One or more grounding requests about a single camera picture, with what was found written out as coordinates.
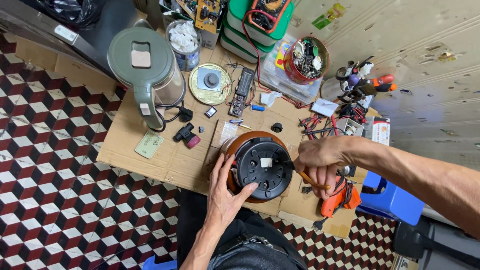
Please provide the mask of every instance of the blue capacitor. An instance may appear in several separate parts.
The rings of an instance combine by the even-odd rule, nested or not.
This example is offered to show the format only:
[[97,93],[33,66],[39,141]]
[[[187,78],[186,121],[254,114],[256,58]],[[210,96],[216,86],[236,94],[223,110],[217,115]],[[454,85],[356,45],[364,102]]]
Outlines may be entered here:
[[258,106],[258,105],[252,105],[252,110],[264,111],[265,107]]

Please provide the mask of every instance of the belt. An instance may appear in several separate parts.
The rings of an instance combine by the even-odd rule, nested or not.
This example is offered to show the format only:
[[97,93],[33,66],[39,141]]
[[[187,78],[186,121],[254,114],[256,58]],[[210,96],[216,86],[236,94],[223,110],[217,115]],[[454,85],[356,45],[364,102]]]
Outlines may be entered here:
[[219,254],[224,254],[234,248],[237,248],[241,245],[246,245],[246,244],[249,244],[249,243],[259,243],[259,244],[263,244],[267,247],[270,247],[270,248],[273,248],[277,251],[280,251],[282,253],[285,253],[285,255],[288,256],[288,253],[287,251],[280,247],[280,246],[277,246],[277,245],[273,245],[271,244],[270,242],[268,242],[267,239],[265,239],[264,237],[260,237],[260,236],[256,236],[256,235],[253,235],[253,234],[241,234],[238,236],[238,238],[235,238],[233,239],[232,241],[226,243],[225,245],[221,246],[220,248],[218,248],[218,250],[215,252],[214,256],[215,255],[219,255]]

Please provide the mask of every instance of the man's left hand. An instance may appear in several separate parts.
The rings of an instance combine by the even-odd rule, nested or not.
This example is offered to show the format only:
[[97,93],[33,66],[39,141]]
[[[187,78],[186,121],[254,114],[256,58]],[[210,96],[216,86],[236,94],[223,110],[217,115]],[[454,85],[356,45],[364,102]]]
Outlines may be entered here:
[[204,225],[204,227],[206,225],[216,227],[222,232],[233,221],[243,202],[258,187],[258,183],[250,183],[244,186],[240,193],[232,196],[227,190],[227,178],[235,155],[230,156],[225,164],[223,164],[224,160],[224,154],[220,154],[210,174],[210,194],[207,198],[207,216]]

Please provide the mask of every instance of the dirty white wall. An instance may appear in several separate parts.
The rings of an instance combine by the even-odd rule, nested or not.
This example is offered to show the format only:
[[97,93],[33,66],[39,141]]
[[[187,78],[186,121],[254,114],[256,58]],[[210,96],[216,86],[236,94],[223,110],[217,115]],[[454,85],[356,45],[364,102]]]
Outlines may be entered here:
[[[372,104],[391,119],[392,146],[480,171],[480,1],[292,1],[288,33],[326,44],[325,78],[371,55],[372,76],[395,75],[397,90]],[[335,3],[345,14],[317,29]]]

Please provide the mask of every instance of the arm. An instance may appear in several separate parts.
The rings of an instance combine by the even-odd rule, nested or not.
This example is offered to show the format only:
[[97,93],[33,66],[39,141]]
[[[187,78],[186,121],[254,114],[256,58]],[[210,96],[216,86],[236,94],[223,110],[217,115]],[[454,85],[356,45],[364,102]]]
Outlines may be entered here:
[[[335,174],[329,167],[346,164],[355,164],[391,181],[480,239],[480,172],[351,136],[302,142],[295,160],[298,171],[316,166],[314,180],[331,186],[335,186]],[[330,189],[316,194],[328,198],[332,192]]]
[[232,155],[225,165],[223,154],[218,158],[210,174],[210,193],[207,198],[207,215],[203,227],[197,233],[192,249],[188,253],[180,270],[207,269],[220,237],[230,225],[241,205],[258,187],[258,183],[246,185],[242,191],[232,196],[227,190],[227,177],[235,155]]

